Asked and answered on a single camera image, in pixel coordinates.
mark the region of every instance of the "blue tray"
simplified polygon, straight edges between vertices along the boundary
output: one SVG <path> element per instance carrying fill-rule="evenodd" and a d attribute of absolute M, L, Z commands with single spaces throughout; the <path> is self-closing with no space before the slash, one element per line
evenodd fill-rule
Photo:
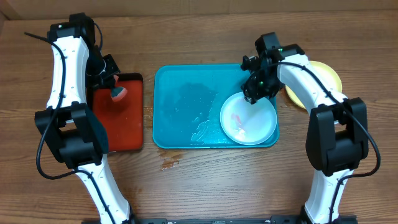
<path fill-rule="evenodd" d="M 279 138 L 279 125 L 261 144 L 232 141 L 220 124 L 223 103 L 242 91 L 250 76 L 239 64 L 167 65 L 155 76 L 153 138 L 164 149 L 269 147 Z M 275 98 L 270 100 L 277 111 Z"/>

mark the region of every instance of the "yellow plate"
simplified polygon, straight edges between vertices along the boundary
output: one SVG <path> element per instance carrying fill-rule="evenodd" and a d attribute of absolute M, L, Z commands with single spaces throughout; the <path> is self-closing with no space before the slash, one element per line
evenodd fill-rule
<path fill-rule="evenodd" d="M 322 62 L 310 61 L 311 65 L 318 72 L 320 76 L 322 76 L 328 83 L 334 86 L 334 88 L 341 93 L 343 91 L 343 85 L 341 84 L 340 77 L 337 73 L 329 67 L 327 64 Z M 304 108 L 303 103 L 297 98 L 296 94 L 286 86 L 286 92 L 289 98 L 299 107 Z"/>

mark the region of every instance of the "white plate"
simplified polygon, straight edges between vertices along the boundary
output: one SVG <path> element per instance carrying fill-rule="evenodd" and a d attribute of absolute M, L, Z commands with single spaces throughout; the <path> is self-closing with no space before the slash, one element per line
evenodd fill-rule
<path fill-rule="evenodd" d="M 251 105 L 243 93 L 229 97 L 220 113 L 221 127 L 228 137 L 244 145 L 260 144 L 272 136 L 277 124 L 274 106 L 266 98 Z"/>

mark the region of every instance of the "black cable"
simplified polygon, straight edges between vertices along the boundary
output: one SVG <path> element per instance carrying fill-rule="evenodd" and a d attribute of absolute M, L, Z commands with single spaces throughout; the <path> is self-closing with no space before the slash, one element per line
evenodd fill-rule
<path fill-rule="evenodd" d="M 36 39 L 39 39 L 39 40 L 43 40 L 44 42 L 47 42 L 47 43 L 51 44 L 52 46 L 54 46 L 56 48 L 56 50 L 58 50 L 58 52 L 59 52 L 59 54 L 61 56 L 61 60 L 62 60 L 62 81 L 61 81 L 61 90 L 60 90 L 59 100 L 58 100 L 57 107 L 54 109 L 53 114 L 51 115 L 49 123 L 47 124 L 47 126 L 44 129 L 42 138 L 40 139 L 39 146 L 37 148 L 37 154 L 36 154 L 36 167 L 37 167 L 37 170 L 38 170 L 38 172 L 40 173 L 41 176 L 43 176 L 44 178 L 49 179 L 49 180 L 61 179 L 63 177 L 67 177 L 69 175 L 76 174 L 76 173 L 86 174 L 87 177 L 92 181 L 92 183 L 94 185 L 94 188 L 97 191 L 98 197 L 101 200 L 101 203 L 103 204 L 103 207 L 104 207 L 105 211 L 108 213 L 112 223 L 116 224 L 116 222 L 114 221 L 113 216 L 112 216 L 111 212 L 109 211 L 109 208 L 106 205 L 105 200 L 104 200 L 104 198 L 103 198 L 103 196 L 102 196 L 102 194 L 100 192 L 100 188 L 98 188 L 98 185 L 95 182 L 95 180 L 94 180 L 94 178 L 93 178 L 91 173 L 89 173 L 89 172 L 87 172 L 85 170 L 76 169 L 76 170 L 61 174 L 61 175 L 50 176 L 50 175 L 47 175 L 46 173 L 44 173 L 44 171 L 42 170 L 42 167 L 40 165 L 40 156 L 41 156 L 41 153 L 42 153 L 45 136 L 47 135 L 47 132 L 49 131 L 49 127 L 50 127 L 51 123 L 54 122 L 54 119 L 55 119 L 55 117 L 57 115 L 57 112 L 60 109 L 61 104 L 62 104 L 62 100 L 63 100 L 63 97 L 64 97 L 63 92 L 65 90 L 65 79 L 66 79 L 67 65 L 66 65 L 65 56 L 63 55 L 62 50 L 55 43 L 49 41 L 45 37 L 37 36 L 37 35 L 30 34 L 30 33 L 27 33 L 27 32 L 25 32 L 25 35 L 28 35 L 29 37 L 33 37 L 33 38 L 36 38 Z"/>
<path fill-rule="evenodd" d="M 278 65 L 290 65 L 293 67 L 298 67 L 301 68 L 302 70 L 306 71 L 308 74 L 310 74 L 312 76 L 312 78 L 318 83 L 318 85 L 321 87 L 321 89 L 326 93 L 326 95 L 333 100 L 337 105 L 341 106 L 342 109 L 344 110 L 344 112 L 347 114 L 347 116 L 349 118 L 351 118 L 354 123 L 356 125 L 358 125 L 358 127 L 362 130 L 362 132 L 366 135 L 366 137 L 369 139 L 370 143 L 373 146 L 374 152 L 376 153 L 376 166 L 375 168 L 370 171 L 370 172 L 366 172 L 363 174 L 351 174 L 351 175 L 347 175 L 342 177 L 340 180 L 338 180 L 337 182 L 337 186 L 335 189 L 335 193 L 333 194 L 333 198 L 331 200 L 331 207 L 330 207 L 330 214 L 329 214 L 329 224 L 332 224 L 332 215 L 333 215 L 333 207 L 335 206 L 336 203 L 336 198 L 338 195 L 338 191 L 340 189 L 340 185 L 343 183 L 344 180 L 349 179 L 349 178 L 355 178 L 355 177 L 368 177 L 370 175 L 373 175 L 374 173 L 376 173 L 379 168 L 380 168 L 380 164 L 381 164 L 381 157 L 380 157 L 380 152 L 379 149 L 377 148 L 377 144 L 374 141 L 374 139 L 372 138 L 372 136 L 369 134 L 369 132 L 362 126 L 362 124 L 354 117 L 354 115 L 342 104 L 340 103 L 331 93 L 330 91 L 328 91 L 328 89 L 326 89 L 326 87 L 323 85 L 323 83 L 319 80 L 319 78 L 311 71 L 309 70 L 306 66 L 303 65 L 299 65 L 296 63 L 291 63 L 291 62 L 278 62 L 278 63 L 274 63 L 271 64 L 271 66 L 278 66 Z"/>
<path fill-rule="evenodd" d="M 97 27 L 99 35 L 101 36 L 101 40 L 99 42 L 99 47 L 98 47 L 98 50 L 101 51 L 101 49 L 102 49 L 102 32 L 101 32 L 101 29 L 100 29 L 100 27 L 99 27 L 99 25 L 97 23 L 94 23 L 94 25 Z"/>

